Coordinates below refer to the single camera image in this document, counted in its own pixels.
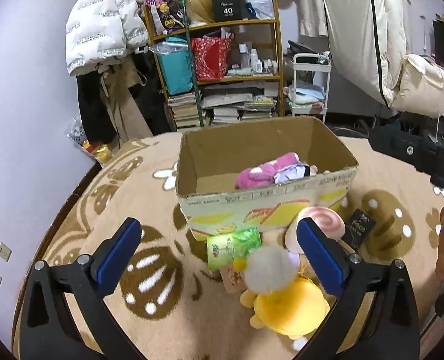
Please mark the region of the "brown cardboard box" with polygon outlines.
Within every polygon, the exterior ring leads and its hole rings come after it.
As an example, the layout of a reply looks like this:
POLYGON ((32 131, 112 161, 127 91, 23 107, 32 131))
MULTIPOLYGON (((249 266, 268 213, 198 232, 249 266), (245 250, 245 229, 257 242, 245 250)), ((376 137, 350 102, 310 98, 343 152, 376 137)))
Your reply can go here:
POLYGON ((194 238, 288 228, 309 206, 346 196, 358 161, 314 117, 260 119, 184 133, 176 194, 194 238))

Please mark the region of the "white rolling cart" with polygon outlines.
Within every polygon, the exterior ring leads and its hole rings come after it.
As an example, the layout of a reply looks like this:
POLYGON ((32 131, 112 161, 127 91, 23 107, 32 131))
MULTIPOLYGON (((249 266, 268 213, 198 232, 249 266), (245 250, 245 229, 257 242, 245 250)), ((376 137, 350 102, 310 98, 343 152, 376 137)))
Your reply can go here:
POLYGON ((330 52, 295 53, 288 57, 286 67, 291 79, 286 99, 292 116, 315 116, 325 123, 332 73, 330 52))

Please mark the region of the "pink swirl roll plush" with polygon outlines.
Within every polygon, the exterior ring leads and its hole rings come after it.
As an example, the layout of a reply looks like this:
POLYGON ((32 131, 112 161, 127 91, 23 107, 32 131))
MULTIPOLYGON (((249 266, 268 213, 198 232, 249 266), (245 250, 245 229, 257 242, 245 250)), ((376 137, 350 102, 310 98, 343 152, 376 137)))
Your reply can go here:
POLYGON ((321 206, 306 207, 298 213, 285 233, 285 247, 289 252, 294 254, 304 254, 297 240, 297 226, 298 223, 305 218, 311 218, 325 236, 336 242, 341 240, 346 233, 346 225, 336 211, 321 206))

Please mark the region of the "stack of books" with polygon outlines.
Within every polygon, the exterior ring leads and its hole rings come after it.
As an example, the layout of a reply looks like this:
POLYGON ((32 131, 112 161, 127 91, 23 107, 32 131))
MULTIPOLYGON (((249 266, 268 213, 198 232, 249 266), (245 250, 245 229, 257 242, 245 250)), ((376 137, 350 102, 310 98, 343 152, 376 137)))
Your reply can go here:
POLYGON ((268 119, 275 115, 277 100, 260 89, 248 93, 232 90, 228 94, 195 93, 168 98, 168 106, 177 130, 189 130, 210 125, 232 125, 253 119, 268 119))

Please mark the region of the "red gift bag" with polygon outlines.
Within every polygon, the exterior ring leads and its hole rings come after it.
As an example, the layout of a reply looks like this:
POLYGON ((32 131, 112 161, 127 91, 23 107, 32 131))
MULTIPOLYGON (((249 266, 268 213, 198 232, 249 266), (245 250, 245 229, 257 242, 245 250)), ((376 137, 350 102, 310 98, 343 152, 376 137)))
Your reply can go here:
POLYGON ((192 38, 191 47, 199 81, 215 81, 225 77, 232 49, 230 38, 196 37, 192 38))

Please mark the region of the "yellow duck plush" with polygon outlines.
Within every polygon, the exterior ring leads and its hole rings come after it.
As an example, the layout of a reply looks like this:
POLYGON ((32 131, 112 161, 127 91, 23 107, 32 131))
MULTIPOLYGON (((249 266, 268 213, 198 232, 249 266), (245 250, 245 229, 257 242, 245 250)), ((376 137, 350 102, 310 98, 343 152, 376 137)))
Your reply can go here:
POLYGON ((307 259, 279 245, 261 246, 232 263, 246 289, 242 306, 254 314, 249 325, 288 337, 301 350, 330 310, 322 290, 303 276, 307 259))

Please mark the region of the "wooden bookshelf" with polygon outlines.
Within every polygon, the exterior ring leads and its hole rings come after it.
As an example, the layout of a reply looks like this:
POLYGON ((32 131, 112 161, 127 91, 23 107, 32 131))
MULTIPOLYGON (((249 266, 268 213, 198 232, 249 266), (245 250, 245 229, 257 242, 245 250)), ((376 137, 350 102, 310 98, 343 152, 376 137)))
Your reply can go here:
POLYGON ((283 55, 277 0, 144 0, 168 120, 181 132, 280 116, 283 55))

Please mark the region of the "teal bag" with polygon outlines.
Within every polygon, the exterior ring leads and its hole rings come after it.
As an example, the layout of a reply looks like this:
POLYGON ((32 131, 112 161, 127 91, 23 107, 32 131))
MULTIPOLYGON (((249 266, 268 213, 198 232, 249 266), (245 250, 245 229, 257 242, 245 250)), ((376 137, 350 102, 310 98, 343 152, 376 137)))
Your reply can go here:
POLYGON ((169 95, 192 90, 189 47, 184 38, 168 37, 156 46, 156 52, 169 95))

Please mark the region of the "cream cushion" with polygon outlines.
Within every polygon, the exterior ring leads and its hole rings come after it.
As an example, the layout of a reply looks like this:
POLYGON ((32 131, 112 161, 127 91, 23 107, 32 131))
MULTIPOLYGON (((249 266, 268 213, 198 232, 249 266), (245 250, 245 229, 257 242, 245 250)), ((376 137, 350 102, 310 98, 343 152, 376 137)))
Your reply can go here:
POLYGON ((420 55, 405 55, 391 108, 438 119, 444 113, 444 70, 420 55))

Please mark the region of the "pink strawberry bear plush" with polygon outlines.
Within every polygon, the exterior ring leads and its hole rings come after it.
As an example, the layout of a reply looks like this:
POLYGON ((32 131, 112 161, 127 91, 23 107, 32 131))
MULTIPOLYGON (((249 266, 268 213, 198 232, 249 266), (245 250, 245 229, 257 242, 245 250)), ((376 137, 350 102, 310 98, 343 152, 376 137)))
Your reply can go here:
POLYGON ((274 184, 274 175, 282 168, 300 163, 297 154, 291 152, 255 167, 249 167, 239 173, 237 189, 253 189, 274 184))

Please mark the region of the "black box with 40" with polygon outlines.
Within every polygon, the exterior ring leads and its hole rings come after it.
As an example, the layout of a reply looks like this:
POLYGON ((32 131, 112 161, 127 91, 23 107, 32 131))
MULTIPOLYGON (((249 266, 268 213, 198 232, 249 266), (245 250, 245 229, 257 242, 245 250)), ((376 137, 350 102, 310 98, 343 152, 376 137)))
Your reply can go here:
POLYGON ((242 0, 212 0, 216 22, 241 20, 242 0))

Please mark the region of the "small black Face box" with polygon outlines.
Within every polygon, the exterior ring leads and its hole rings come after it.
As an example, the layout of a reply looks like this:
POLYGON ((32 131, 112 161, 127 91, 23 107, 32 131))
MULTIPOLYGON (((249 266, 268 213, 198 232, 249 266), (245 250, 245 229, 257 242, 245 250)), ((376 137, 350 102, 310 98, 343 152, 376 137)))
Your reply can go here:
POLYGON ((367 235, 373 230, 376 221, 360 209, 356 209, 345 222, 346 232, 342 240, 353 250, 358 250, 367 235))

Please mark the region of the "white puffer jacket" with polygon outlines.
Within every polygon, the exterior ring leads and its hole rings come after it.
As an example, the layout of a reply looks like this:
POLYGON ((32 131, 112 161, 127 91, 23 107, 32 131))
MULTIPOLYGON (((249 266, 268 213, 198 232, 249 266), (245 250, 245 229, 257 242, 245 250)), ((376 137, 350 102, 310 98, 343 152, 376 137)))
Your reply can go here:
POLYGON ((65 61, 71 76, 121 63, 149 42, 136 0, 77 0, 65 26, 65 61))

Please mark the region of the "blonde wig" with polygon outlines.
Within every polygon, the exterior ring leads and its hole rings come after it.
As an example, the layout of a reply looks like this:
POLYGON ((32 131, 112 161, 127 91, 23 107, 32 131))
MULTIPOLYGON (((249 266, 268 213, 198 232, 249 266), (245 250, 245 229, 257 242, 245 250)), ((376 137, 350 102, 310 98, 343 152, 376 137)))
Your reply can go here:
POLYGON ((215 23, 213 0, 185 0, 185 4, 192 22, 215 23))

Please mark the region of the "purple-haired doll plush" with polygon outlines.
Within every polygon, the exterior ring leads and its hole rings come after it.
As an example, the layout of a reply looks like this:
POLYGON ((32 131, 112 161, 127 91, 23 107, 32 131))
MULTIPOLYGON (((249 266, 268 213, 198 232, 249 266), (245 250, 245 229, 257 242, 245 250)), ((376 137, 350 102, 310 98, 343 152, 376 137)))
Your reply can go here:
POLYGON ((308 176, 316 176, 317 174, 318 168, 316 165, 296 163, 280 169, 274 175, 274 182, 276 184, 282 184, 292 180, 300 180, 308 176))

